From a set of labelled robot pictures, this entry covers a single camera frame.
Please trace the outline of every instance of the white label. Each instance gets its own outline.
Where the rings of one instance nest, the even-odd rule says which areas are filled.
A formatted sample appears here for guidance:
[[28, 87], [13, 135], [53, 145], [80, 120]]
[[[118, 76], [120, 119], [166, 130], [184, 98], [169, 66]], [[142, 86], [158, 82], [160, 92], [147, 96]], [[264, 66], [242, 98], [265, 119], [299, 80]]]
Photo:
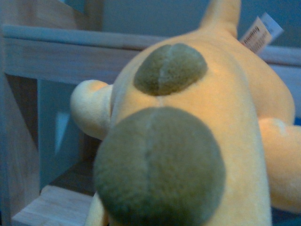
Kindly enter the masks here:
[[275, 20], [273, 20], [272, 17], [269, 16], [269, 14], [264, 13], [260, 17], [260, 19], [269, 33], [272, 35], [272, 41], [282, 34], [283, 29], [279, 26], [279, 24], [277, 24]]
[[240, 39], [240, 42], [257, 54], [282, 32], [282, 28], [265, 13], [261, 19], [256, 18], [251, 28]]

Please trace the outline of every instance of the plush fabric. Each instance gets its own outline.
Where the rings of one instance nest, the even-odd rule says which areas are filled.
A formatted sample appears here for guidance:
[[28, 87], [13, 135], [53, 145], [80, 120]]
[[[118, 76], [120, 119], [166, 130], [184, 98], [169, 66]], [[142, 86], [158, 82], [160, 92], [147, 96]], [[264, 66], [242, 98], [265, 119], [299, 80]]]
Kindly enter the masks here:
[[[237, 41], [239, 11], [212, 0], [198, 30], [146, 49], [113, 86], [75, 89], [75, 121], [104, 140], [93, 203], [110, 225], [268, 226], [271, 203], [300, 212], [293, 98]], [[86, 225], [103, 214], [91, 207]]]

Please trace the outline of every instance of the plush toy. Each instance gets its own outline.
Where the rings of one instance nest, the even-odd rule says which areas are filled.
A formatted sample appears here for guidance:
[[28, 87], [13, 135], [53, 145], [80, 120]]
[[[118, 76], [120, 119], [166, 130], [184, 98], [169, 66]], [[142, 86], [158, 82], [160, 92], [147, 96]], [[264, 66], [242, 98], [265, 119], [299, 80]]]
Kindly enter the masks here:
[[267, 226], [270, 197], [301, 212], [293, 99], [237, 41], [239, 12], [212, 0], [198, 30], [141, 52], [113, 85], [76, 87], [74, 120], [103, 140], [87, 226]]

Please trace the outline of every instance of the olive green patch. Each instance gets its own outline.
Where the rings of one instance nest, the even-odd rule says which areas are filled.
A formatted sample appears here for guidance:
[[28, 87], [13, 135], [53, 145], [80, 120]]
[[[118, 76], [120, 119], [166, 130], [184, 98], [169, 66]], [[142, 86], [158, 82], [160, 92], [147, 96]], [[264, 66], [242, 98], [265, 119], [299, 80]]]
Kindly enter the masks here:
[[153, 51], [139, 67], [134, 86], [153, 96], [169, 95], [187, 88], [207, 71], [203, 56], [194, 48], [179, 43]]
[[171, 107], [147, 108], [113, 127], [97, 153], [97, 192], [132, 226], [191, 226], [218, 207], [225, 166], [211, 130]]

